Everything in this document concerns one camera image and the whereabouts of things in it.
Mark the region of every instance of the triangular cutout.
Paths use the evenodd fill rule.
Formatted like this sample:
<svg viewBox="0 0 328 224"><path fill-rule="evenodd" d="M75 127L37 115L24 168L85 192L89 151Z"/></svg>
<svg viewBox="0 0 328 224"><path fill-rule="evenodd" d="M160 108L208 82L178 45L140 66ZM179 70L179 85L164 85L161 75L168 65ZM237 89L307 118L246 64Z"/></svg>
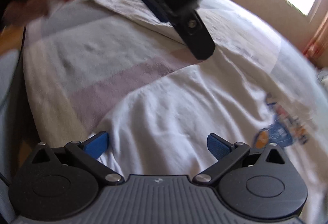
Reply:
<svg viewBox="0 0 328 224"><path fill-rule="evenodd" d="M285 164L285 161L279 154L279 152L276 149L272 149L270 153L268 154L268 157L266 159L266 162L269 163L276 163L276 164Z"/></svg>
<svg viewBox="0 0 328 224"><path fill-rule="evenodd" d="M44 162L49 162L50 158L47 155L47 152L45 149L40 149L37 154L35 155L32 164L38 164L38 163L44 163Z"/></svg>

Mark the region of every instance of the pink stripe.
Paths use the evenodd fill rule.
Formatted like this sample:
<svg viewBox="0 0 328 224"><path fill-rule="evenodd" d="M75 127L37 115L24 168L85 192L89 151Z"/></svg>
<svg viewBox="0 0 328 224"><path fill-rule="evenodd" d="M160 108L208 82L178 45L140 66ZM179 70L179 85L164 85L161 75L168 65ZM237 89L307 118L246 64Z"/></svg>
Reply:
<svg viewBox="0 0 328 224"><path fill-rule="evenodd" d="M135 65L70 96L78 118L88 132L128 93L181 68L196 64L187 48Z"/></svg>

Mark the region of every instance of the beige wall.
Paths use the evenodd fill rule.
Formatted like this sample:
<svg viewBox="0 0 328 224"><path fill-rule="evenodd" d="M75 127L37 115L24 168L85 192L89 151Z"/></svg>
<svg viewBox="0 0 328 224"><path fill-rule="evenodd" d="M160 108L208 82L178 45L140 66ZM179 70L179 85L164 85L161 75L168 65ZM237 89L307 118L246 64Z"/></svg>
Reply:
<svg viewBox="0 0 328 224"><path fill-rule="evenodd" d="M322 0L310 21L284 0L232 0L269 23L299 50L313 37L326 12L328 0Z"/></svg>

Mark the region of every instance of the screw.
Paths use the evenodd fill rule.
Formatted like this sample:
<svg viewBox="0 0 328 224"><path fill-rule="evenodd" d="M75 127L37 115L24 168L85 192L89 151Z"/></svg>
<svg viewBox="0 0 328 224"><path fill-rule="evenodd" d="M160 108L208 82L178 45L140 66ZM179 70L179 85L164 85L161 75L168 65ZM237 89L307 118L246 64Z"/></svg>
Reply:
<svg viewBox="0 0 328 224"><path fill-rule="evenodd" d="M209 182L212 180L212 178L207 174L198 174L195 176L195 180L198 182Z"/></svg>
<svg viewBox="0 0 328 224"><path fill-rule="evenodd" d="M122 179L122 176L119 174L112 173L112 174L106 175L105 179L106 179L106 181L117 182Z"/></svg>
<svg viewBox="0 0 328 224"><path fill-rule="evenodd" d="M188 22L188 27L189 28L195 28L197 26L197 22L195 20L190 20Z"/></svg>

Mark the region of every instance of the curtain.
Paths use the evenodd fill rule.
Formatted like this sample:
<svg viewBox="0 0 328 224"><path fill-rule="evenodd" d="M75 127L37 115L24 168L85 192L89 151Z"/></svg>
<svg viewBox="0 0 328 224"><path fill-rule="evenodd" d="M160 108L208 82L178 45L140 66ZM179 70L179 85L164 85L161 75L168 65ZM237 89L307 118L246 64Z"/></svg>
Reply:
<svg viewBox="0 0 328 224"><path fill-rule="evenodd" d="M303 54L317 66L318 58L328 48L328 12Z"/></svg>

